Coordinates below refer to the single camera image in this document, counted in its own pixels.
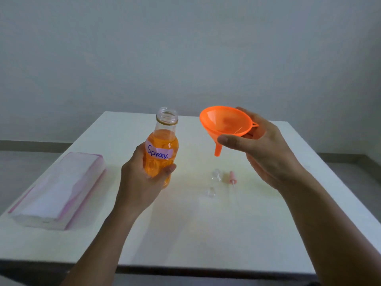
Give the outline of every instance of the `tiled floor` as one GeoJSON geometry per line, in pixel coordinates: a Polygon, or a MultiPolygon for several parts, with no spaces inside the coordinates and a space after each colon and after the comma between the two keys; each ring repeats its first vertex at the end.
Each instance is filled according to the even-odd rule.
{"type": "MultiPolygon", "coordinates": [[[[26,190],[60,154],[56,153],[27,153],[0,151],[0,211],[5,211],[9,205],[26,190]]],[[[330,163],[331,169],[365,204],[373,215],[381,221],[381,185],[356,165],[330,163]]],[[[117,274],[113,286],[122,285],[185,285],[185,286],[302,286],[303,282],[284,281],[252,281],[236,279],[170,277],[150,275],[117,274]]],[[[20,285],[0,276],[0,285],[20,285]]]]}

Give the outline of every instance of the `person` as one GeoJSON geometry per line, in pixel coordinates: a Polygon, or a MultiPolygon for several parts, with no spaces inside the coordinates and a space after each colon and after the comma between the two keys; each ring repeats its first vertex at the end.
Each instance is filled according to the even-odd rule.
{"type": "MultiPolygon", "coordinates": [[[[218,142],[246,153],[258,175],[285,200],[323,285],[381,285],[381,255],[319,182],[298,162],[279,129],[238,107],[259,124],[243,137],[218,142]]],[[[111,285],[122,247],[137,217],[159,195],[172,164],[150,178],[143,168],[144,144],[121,168],[115,206],[62,286],[111,285]]]]}

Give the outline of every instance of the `person's left hand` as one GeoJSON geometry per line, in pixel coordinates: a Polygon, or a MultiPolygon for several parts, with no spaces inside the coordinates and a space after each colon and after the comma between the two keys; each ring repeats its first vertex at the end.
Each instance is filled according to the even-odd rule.
{"type": "Polygon", "coordinates": [[[122,166],[115,210],[128,211],[139,216],[157,198],[165,179],[176,169],[173,163],[151,178],[143,168],[144,157],[145,145],[142,143],[136,147],[131,159],[122,166]]]}

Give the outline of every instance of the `orange funnel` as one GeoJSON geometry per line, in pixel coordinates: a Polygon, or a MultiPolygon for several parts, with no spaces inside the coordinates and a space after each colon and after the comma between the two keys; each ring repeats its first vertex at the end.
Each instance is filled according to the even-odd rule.
{"type": "Polygon", "coordinates": [[[215,156],[221,154],[222,145],[217,142],[221,134],[243,136],[258,126],[246,113],[228,106],[205,108],[200,114],[200,121],[216,143],[215,156]]]}

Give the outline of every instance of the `pink cap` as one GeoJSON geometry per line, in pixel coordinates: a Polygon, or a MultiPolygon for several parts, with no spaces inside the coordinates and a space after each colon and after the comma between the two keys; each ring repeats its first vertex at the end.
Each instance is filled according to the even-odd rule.
{"type": "Polygon", "coordinates": [[[236,175],[232,170],[230,171],[229,183],[231,183],[232,185],[235,185],[237,183],[236,175]]]}

